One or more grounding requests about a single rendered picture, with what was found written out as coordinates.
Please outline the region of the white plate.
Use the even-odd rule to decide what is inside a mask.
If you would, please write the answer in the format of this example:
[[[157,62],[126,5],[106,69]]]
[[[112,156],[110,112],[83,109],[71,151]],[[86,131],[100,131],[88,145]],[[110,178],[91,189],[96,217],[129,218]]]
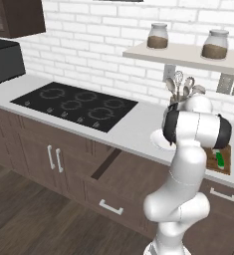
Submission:
[[[163,131],[161,128],[155,130],[150,135],[150,140],[152,144],[160,149],[175,151],[176,145],[174,143],[170,143],[163,135]]]

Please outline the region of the brown open drawer front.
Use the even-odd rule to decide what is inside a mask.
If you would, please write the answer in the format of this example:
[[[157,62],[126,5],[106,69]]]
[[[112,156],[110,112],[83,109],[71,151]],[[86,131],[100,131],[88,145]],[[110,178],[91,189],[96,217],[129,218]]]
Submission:
[[[152,239],[157,224],[143,213],[144,199],[166,181],[169,167],[147,158],[115,149],[102,165],[86,177],[86,202],[110,219]],[[99,206],[119,209],[117,215]]]

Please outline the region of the brown closed drawer front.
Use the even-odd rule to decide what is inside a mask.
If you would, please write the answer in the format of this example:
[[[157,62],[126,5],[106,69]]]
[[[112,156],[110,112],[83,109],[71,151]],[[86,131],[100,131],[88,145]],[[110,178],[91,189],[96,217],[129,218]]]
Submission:
[[[204,179],[200,186],[200,192],[203,192],[207,196],[213,211],[217,211],[234,218],[234,202],[210,194],[211,187],[213,187],[216,191],[227,195],[234,194],[234,188],[208,179]]]

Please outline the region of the black induction hob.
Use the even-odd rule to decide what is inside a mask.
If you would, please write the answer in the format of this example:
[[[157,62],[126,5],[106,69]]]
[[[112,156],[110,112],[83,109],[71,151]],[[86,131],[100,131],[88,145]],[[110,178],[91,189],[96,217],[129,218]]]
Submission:
[[[137,105],[136,101],[57,82],[11,103],[102,132],[109,132]]]

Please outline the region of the brown cupboard door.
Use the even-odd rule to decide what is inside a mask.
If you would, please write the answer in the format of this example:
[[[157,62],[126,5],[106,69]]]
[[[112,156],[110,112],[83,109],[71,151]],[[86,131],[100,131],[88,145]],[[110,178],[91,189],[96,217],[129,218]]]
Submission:
[[[57,166],[54,163],[55,169],[51,169],[49,162],[47,151],[49,143],[34,134],[21,134],[20,140],[31,177],[43,186],[61,193],[61,181],[58,176]]]
[[[55,155],[56,148],[61,150],[61,165],[64,169],[62,173],[59,172],[63,194],[70,199],[84,201],[85,189],[83,174],[90,165],[81,159],[81,154],[75,148],[57,144]]]

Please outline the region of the metal slotted spoon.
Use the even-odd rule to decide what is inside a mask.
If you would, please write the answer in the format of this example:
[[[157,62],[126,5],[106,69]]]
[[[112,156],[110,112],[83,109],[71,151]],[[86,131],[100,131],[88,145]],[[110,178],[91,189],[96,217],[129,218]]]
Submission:
[[[194,86],[195,79],[193,77],[188,77],[185,80],[184,87],[183,87],[183,95],[187,97],[190,93],[190,89]]]

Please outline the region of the metal ladle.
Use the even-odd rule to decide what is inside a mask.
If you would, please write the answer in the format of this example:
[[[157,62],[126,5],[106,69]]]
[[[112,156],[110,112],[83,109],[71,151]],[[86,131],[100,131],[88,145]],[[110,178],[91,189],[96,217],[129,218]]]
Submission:
[[[192,88],[192,94],[205,94],[206,90],[204,87],[200,86],[200,85],[196,85]]]

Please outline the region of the glass jar with brown contents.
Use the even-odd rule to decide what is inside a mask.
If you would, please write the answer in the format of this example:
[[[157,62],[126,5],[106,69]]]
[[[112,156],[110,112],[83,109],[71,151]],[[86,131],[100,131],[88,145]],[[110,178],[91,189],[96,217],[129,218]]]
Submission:
[[[150,49],[166,49],[168,46],[167,25],[152,23],[147,37],[147,47]]]
[[[210,30],[202,47],[201,56],[213,60],[225,59],[228,52],[228,35],[227,30]]]

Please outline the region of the green vegetable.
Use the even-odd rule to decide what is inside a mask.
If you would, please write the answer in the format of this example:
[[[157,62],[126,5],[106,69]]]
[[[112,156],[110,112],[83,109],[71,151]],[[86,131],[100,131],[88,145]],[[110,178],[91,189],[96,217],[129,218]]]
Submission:
[[[223,159],[222,153],[218,149],[215,149],[214,153],[216,155],[218,167],[220,169],[224,169],[224,159]]]

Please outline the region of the brown base cupboard run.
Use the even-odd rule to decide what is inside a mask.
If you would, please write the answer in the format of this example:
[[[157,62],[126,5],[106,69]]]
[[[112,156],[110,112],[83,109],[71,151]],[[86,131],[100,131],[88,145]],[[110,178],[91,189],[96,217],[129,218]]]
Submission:
[[[0,165],[22,174],[22,150],[10,130],[0,123]]]

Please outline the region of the black microwave oven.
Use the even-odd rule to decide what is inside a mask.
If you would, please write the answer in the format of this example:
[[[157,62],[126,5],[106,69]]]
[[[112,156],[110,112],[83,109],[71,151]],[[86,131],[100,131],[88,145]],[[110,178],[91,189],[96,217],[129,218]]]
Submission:
[[[0,40],[0,83],[26,74],[20,44]]]

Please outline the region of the pale wall shelf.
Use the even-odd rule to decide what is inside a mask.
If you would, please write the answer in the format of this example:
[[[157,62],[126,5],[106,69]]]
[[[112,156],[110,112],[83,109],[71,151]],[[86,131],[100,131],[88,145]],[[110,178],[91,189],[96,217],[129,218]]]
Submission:
[[[229,50],[224,60],[210,60],[201,57],[200,46],[169,44],[166,49],[153,50],[143,42],[128,48],[122,55],[126,58],[234,75],[234,50]]]

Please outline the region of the grey wall switch plate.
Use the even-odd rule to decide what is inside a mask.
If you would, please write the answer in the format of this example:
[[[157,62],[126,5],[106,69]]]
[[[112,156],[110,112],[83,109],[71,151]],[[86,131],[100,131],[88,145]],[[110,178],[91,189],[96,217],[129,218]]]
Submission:
[[[220,75],[217,86],[217,93],[234,96],[234,75]]]

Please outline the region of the dark brown wall cupboard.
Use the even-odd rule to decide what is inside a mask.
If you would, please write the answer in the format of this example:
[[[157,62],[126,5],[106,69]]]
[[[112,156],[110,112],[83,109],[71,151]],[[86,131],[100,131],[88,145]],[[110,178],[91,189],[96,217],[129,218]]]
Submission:
[[[45,33],[42,0],[0,0],[0,38]]]

